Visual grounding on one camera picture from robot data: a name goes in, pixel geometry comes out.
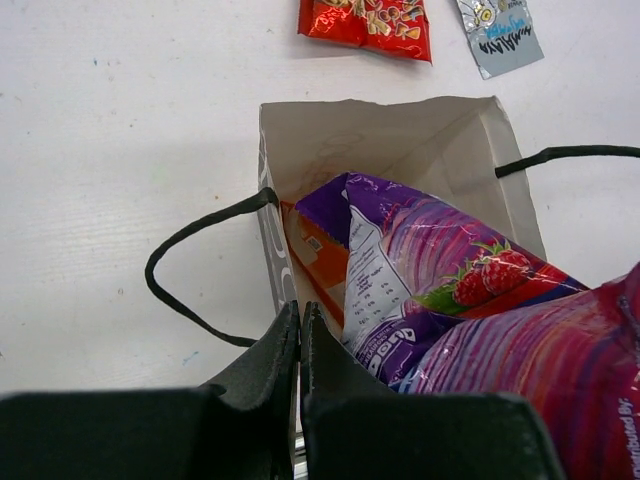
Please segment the orange Fox's fruits candy bag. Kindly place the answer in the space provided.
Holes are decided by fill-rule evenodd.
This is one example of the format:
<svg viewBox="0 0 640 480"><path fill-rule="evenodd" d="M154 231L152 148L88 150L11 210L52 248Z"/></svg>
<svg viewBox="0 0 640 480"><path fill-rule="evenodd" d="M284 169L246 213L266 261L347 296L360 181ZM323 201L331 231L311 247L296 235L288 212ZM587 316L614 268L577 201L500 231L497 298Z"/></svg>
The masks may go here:
<svg viewBox="0 0 640 480"><path fill-rule="evenodd" d="M293 258L342 332L348 251L300 213L293 203L282 202L281 213Z"/></svg>

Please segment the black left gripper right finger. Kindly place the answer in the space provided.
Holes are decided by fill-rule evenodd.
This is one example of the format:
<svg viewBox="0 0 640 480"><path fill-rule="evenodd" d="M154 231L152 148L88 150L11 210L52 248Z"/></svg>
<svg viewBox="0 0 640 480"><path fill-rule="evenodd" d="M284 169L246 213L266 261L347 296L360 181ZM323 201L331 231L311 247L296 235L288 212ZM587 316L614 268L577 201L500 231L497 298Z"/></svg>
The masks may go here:
<svg viewBox="0 0 640 480"><path fill-rule="evenodd" d="M372 377L308 303L301 327L301 420L311 479L391 479L400 397Z"/></svg>

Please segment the white paper coffee bag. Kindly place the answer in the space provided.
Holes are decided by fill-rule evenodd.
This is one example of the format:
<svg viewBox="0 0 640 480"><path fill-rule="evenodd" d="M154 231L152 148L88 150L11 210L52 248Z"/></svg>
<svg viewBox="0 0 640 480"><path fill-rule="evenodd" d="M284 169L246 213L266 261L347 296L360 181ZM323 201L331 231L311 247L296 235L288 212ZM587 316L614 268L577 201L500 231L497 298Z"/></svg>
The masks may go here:
<svg viewBox="0 0 640 480"><path fill-rule="evenodd" d="M558 158L639 153L635 147L592 144L549 147L524 157L494 97L445 96L393 105L266 103L259 127L258 192L179 230L145 266L152 294L197 325L203 319L155 278L168 250L206 227L256 214L275 306L313 301L311 283L286 245L280 203L295 202L343 172L355 170L433 194L543 255L527 170Z"/></svg>

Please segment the purple Fox's berries candy bag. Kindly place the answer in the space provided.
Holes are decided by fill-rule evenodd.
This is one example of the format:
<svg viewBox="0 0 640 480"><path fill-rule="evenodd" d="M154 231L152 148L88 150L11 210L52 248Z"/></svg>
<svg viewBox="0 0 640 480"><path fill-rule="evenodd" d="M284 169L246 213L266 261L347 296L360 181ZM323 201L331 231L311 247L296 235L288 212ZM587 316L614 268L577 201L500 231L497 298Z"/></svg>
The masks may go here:
<svg viewBox="0 0 640 480"><path fill-rule="evenodd" d="M345 173L295 208L348 251L344 347L400 393L509 392L572 479L639 475L639 273L591 289L441 199Z"/></svg>

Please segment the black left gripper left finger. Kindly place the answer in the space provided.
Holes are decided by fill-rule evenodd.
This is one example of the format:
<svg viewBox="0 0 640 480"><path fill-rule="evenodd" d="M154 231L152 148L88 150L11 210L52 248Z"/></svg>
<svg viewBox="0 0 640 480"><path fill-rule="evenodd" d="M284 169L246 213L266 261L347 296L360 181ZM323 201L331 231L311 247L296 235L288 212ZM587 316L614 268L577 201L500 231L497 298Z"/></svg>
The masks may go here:
<svg viewBox="0 0 640 480"><path fill-rule="evenodd" d="M300 314L285 304L266 333L203 385L200 479L292 479Z"/></svg>

